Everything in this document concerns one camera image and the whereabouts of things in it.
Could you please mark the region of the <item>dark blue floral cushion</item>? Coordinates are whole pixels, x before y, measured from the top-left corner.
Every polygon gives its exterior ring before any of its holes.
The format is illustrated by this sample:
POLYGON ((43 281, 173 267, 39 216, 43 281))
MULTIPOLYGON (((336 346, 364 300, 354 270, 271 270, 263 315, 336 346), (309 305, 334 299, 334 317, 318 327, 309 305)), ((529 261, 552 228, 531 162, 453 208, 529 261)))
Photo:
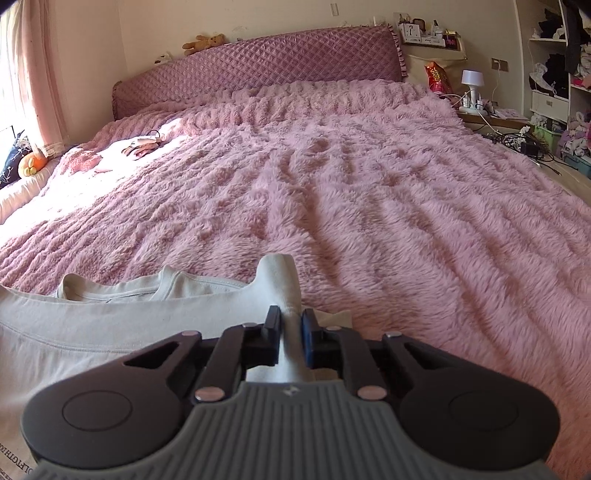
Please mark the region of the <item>dark blue floral cushion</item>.
POLYGON ((0 188, 16 182, 20 179, 18 167, 20 161, 29 153, 32 147, 24 130, 15 135, 11 150, 7 154, 5 161, 1 164, 0 188))

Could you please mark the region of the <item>purple quilted headboard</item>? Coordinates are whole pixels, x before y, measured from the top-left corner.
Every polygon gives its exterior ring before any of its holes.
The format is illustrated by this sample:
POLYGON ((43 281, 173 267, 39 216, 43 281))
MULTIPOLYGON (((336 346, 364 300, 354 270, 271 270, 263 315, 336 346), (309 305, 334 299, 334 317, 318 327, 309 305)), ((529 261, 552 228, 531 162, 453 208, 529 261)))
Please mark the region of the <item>purple quilted headboard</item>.
POLYGON ((213 47, 120 81, 112 89, 112 113, 120 120, 156 103, 295 81, 407 77, 390 25, 298 31, 213 47))

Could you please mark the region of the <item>pink fluffy blanket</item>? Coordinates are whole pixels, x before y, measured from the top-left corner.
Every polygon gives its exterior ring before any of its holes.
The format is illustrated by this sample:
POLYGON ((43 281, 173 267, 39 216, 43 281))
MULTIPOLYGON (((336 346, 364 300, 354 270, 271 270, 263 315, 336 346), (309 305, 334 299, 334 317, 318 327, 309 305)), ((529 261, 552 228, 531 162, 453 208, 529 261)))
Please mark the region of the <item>pink fluffy blanket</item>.
POLYGON ((149 106, 58 162, 1 228, 4 288, 162 267, 249 281, 293 256, 304 303, 348 310, 544 391, 564 479, 590 470, 590 209, 425 89, 294 82, 149 106), (132 138, 162 145, 126 157, 132 138))

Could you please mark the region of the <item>white sweatshirt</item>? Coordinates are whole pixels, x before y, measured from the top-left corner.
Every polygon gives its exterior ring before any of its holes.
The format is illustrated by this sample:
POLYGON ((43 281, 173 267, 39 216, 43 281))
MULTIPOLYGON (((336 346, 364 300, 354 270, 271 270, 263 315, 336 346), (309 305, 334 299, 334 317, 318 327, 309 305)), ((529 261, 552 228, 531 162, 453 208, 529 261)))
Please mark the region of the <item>white sweatshirt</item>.
POLYGON ((263 322, 271 306, 283 314, 280 361, 247 377, 276 383, 335 378, 304 365, 297 333, 304 303, 290 255, 261 258, 250 283, 164 267, 111 286, 68 274, 51 295, 2 288, 2 478, 21 479, 35 466, 20 418, 37 391, 182 331, 213 338, 239 323, 263 322))

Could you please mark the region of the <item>small pink garment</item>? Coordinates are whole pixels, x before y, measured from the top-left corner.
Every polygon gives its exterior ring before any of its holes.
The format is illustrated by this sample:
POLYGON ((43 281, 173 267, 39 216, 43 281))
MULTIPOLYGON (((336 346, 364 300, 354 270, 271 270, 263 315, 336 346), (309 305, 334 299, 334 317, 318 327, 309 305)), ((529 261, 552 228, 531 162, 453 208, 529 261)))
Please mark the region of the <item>small pink garment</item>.
POLYGON ((161 145, 162 138, 160 133, 156 130, 151 130, 147 135, 130 139, 122 148, 121 153, 126 157, 138 159, 154 152, 161 145))

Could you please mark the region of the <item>wooden nightstand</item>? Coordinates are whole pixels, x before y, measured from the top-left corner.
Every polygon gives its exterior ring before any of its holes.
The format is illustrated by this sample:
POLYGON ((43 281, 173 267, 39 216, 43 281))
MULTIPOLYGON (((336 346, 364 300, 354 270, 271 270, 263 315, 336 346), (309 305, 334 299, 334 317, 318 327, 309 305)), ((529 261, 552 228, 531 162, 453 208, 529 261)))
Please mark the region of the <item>wooden nightstand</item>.
POLYGON ((494 116, 473 115, 464 113, 460 110, 457 111, 457 114, 469 129, 480 133, 490 133, 494 131, 509 133, 520 131, 523 127, 529 125, 527 121, 501 119, 494 116))

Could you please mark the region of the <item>white storage shelf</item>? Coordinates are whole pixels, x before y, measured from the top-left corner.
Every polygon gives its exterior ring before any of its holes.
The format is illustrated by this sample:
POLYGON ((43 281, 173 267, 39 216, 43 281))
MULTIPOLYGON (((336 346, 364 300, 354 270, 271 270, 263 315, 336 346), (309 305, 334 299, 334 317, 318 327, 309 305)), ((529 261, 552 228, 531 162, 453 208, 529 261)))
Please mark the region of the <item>white storage shelf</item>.
POLYGON ((590 147, 590 3, 516 1, 522 110, 550 142, 582 155, 590 147))

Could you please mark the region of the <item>red snack bag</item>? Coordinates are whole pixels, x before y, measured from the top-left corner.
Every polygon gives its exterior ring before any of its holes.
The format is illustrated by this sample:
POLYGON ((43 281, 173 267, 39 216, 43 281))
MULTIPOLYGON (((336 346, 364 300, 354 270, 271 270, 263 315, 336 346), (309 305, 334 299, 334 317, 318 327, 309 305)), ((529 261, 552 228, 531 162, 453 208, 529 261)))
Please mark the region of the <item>red snack bag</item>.
POLYGON ((437 62, 429 62, 425 65, 428 85, 432 92, 438 95, 451 95, 454 93, 451 81, 443 67, 437 62))

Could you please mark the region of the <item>pink curtain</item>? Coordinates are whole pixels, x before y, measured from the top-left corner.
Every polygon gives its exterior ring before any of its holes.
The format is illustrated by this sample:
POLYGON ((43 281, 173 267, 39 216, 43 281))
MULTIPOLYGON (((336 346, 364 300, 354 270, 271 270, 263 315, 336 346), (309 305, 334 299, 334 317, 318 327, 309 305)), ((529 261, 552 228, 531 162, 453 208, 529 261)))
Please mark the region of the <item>pink curtain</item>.
POLYGON ((48 1, 1 3, 1 106, 47 157, 68 135, 53 69, 48 1))

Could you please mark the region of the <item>white bedside lamp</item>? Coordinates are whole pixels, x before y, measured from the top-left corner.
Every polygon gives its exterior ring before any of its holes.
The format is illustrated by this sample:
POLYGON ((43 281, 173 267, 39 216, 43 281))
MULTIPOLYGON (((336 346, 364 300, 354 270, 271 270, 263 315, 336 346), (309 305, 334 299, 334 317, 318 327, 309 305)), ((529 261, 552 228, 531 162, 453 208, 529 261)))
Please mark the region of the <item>white bedside lamp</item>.
POLYGON ((462 73, 462 84, 468 88, 468 93, 462 106, 463 110, 466 113, 476 111, 481 99, 479 89, 484 86, 483 73, 475 70, 464 70, 462 73))

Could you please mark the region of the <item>orange plush toy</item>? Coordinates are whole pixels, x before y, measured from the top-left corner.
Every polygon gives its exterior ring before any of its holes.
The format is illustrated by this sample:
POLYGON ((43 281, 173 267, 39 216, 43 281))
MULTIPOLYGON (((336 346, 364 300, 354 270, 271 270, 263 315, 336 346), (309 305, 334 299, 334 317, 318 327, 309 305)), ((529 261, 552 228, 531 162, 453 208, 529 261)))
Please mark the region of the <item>orange plush toy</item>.
POLYGON ((21 179, 32 177, 41 171, 48 163, 48 159, 40 149, 33 149, 24 155, 18 164, 18 175, 21 179))

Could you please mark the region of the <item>brown teddy bear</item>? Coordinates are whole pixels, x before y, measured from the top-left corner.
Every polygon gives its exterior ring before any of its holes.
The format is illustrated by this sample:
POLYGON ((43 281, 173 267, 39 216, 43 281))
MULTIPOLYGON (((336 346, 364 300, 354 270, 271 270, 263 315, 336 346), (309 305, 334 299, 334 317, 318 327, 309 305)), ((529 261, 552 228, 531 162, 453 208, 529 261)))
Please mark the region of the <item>brown teddy bear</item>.
POLYGON ((217 34, 211 37, 197 35, 191 42, 182 45, 183 54, 189 56, 213 47, 221 46, 226 43, 226 37, 223 34, 217 34))

